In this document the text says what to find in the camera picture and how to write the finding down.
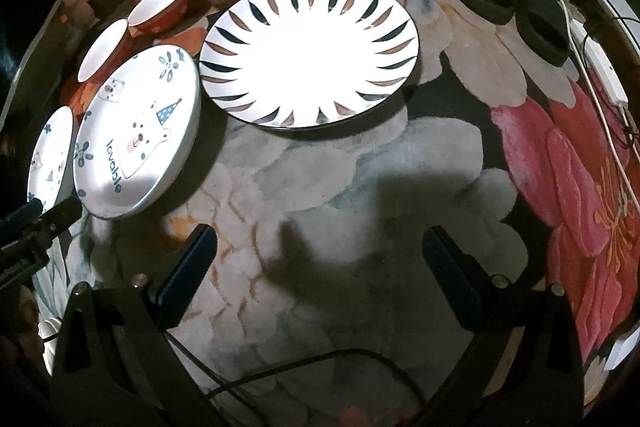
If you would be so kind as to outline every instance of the white plate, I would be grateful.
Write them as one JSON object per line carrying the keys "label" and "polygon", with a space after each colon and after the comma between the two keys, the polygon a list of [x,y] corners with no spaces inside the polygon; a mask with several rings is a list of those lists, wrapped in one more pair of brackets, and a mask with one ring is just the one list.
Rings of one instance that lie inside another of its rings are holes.
{"label": "white plate", "polygon": [[27,201],[38,198],[43,212],[69,197],[74,189],[71,150],[77,133],[76,119],[65,105],[51,115],[38,137],[31,155]]}
{"label": "white plate", "polygon": [[182,169],[199,117],[198,73],[187,51],[155,46],[121,65],[76,141],[74,181],[89,212],[124,217],[158,199]]}
{"label": "white plate", "polygon": [[207,35],[200,74],[240,120],[313,127],[380,103],[417,55],[414,22],[395,0],[241,0]]}

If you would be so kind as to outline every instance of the screw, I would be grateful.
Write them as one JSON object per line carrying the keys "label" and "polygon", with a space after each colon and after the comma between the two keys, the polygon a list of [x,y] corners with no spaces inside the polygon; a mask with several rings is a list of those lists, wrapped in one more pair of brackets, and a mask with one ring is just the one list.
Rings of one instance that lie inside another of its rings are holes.
{"label": "screw", "polygon": [[551,285],[551,292],[557,297],[564,296],[564,288],[562,288],[562,285],[558,283],[553,283]]}
{"label": "screw", "polygon": [[89,289],[89,283],[87,282],[79,282],[74,286],[74,295],[80,295]]}
{"label": "screw", "polygon": [[148,283],[148,282],[149,282],[149,277],[147,277],[143,273],[135,274],[131,278],[131,285],[133,286],[133,288],[140,288],[140,287],[146,285],[146,283]]}
{"label": "screw", "polygon": [[500,290],[504,290],[511,284],[510,280],[507,279],[504,275],[497,273],[493,277],[491,277],[491,284],[493,284],[496,288]]}

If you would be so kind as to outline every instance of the floral tablecloth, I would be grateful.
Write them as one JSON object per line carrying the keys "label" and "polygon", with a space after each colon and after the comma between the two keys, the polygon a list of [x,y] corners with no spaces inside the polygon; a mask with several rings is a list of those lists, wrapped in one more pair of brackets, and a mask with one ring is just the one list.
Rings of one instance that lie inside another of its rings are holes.
{"label": "floral tablecloth", "polygon": [[[572,63],[544,62],[513,22],[496,27],[459,0],[398,1],[420,37],[401,92],[359,119],[284,134],[229,118],[205,99],[193,152],[157,203],[122,221],[84,214],[54,245],[35,279],[43,313],[62,316],[80,280],[100,287],[150,273],[208,223],[218,254],[173,331],[204,363],[233,380],[369,347],[431,396],[471,338],[421,256],[425,229],[443,225],[490,274],[564,285],[591,399],[606,377],[607,341],[630,327],[640,248],[640,220],[593,104]],[[197,57],[216,18],[210,10],[163,42]],[[78,114],[91,89],[73,93]],[[622,138],[618,121],[610,124]],[[640,190],[638,165],[619,153]],[[354,407],[364,425],[389,426],[416,407],[369,360],[328,360],[245,390],[275,426],[336,425]],[[231,397],[216,400],[256,425]]]}

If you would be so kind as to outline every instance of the power strip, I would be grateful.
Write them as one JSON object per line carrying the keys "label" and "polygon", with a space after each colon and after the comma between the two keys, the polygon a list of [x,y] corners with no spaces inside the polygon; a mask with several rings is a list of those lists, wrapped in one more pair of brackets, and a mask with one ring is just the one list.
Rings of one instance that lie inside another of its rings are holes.
{"label": "power strip", "polygon": [[[581,52],[582,43],[587,38],[587,32],[584,26],[575,19],[571,21],[571,35],[578,51]],[[591,37],[588,37],[584,43],[584,53],[587,62],[591,64],[602,82],[611,103],[616,107],[627,107],[629,99],[626,96],[625,89],[622,87],[622,83],[620,83],[620,79],[602,46]]]}

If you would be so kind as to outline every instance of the white cable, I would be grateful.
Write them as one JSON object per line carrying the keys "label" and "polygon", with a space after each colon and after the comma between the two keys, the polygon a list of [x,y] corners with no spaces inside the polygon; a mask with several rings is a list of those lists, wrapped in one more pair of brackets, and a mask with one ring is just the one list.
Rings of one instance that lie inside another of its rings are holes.
{"label": "white cable", "polygon": [[578,64],[580,66],[580,73],[582,73],[582,76],[584,77],[584,81],[586,82],[587,86],[589,87],[589,92],[591,94],[591,98],[593,99],[593,102],[595,103],[595,106],[598,110],[598,116],[600,117],[600,121],[602,122],[602,126],[604,128],[604,132],[606,134],[607,137],[607,142],[609,142],[609,148],[611,150],[611,153],[613,155],[613,158],[616,162],[616,167],[618,168],[618,171],[620,172],[620,175],[622,176],[622,180],[625,184],[625,188],[626,191],[628,192],[629,196],[631,196],[632,201],[634,202],[634,206],[636,207],[636,211],[638,211],[638,214],[640,214],[640,203],[638,203],[638,198],[636,198],[636,194],[633,190],[633,187],[631,186],[631,182],[629,181],[629,178],[626,175],[625,172],[625,168],[622,165],[622,162],[620,161],[620,158],[618,157],[618,153],[616,151],[616,148],[613,144],[613,139],[611,137],[611,132],[609,130],[609,124],[607,123],[607,119],[604,116],[604,111],[602,110],[602,106],[600,105],[600,100],[598,99],[595,89],[593,87],[593,84],[591,83],[591,79],[589,77],[589,75],[587,74],[587,70],[585,68],[584,65],[584,61],[582,60],[582,57],[580,57],[580,54],[578,53],[578,49],[573,41],[573,39],[571,38],[571,27],[570,27],[570,17],[569,17],[569,11],[566,7],[566,4],[564,2],[564,0],[559,0],[560,1],[560,6],[562,7],[562,10],[564,11],[564,20],[566,22],[566,32],[567,32],[567,36],[569,37],[569,44],[571,46],[572,52],[574,52],[575,57],[578,59]]}

